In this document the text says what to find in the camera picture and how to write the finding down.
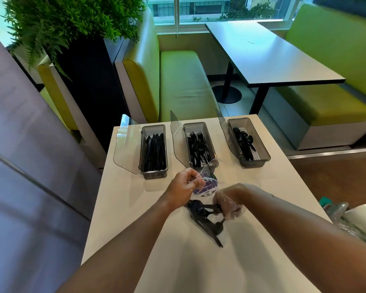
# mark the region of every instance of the building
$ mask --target building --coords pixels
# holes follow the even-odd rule
[[[216,21],[228,12],[230,0],[179,0],[180,23]],[[174,23],[173,0],[149,0],[156,24]]]
[[[230,0],[179,0],[180,23],[216,21],[229,10]],[[276,12],[273,18],[286,14],[290,0],[246,0],[245,6],[251,9],[267,1]],[[155,17],[156,24],[174,24],[173,0],[149,0],[148,6]]]

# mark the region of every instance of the hand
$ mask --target hand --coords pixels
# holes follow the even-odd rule
[[[169,211],[173,212],[188,202],[195,189],[201,190],[205,185],[206,182],[197,171],[187,168],[176,174],[160,200],[166,202]]]
[[[219,203],[226,220],[239,217],[242,205],[249,201],[250,193],[261,189],[250,184],[238,183],[217,191],[213,197],[213,204]]]

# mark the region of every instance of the wooden floor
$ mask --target wooden floor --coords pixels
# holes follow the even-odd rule
[[[366,203],[366,153],[290,160],[317,200]]]

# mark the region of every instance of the forearm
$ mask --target forearm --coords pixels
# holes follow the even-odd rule
[[[133,292],[169,214],[166,202],[156,202],[88,259],[57,292]]]
[[[261,189],[248,191],[242,203],[323,293],[366,292],[366,243]]]

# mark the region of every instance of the green plant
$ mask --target green plant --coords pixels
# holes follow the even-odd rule
[[[245,7],[245,2],[231,0],[229,11],[221,14],[219,20],[270,19],[274,11],[274,8],[270,5],[270,1],[256,4],[249,10]]]
[[[57,53],[81,36],[138,40],[134,20],[141,20],[146,0],[2,0],[4,18],[12,24],[14,48],[24,45],[28,65],[49,52]]]

